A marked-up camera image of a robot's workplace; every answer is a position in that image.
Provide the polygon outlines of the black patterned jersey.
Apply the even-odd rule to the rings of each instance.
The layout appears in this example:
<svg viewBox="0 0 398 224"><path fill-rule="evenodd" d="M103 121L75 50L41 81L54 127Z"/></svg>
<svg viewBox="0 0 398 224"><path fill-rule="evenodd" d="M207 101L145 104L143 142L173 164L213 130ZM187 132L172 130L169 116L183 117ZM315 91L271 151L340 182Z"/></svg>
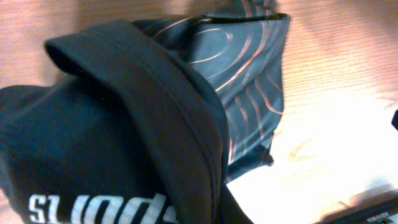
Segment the black patterned jersey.
<svg viewBox="0 0 398 224"><path fill-rule="evenodd" d="M227 183L273 164L290 16L272 1L49 39L65 76L1 90L1 191L25 223L249 223Z"/></svg>

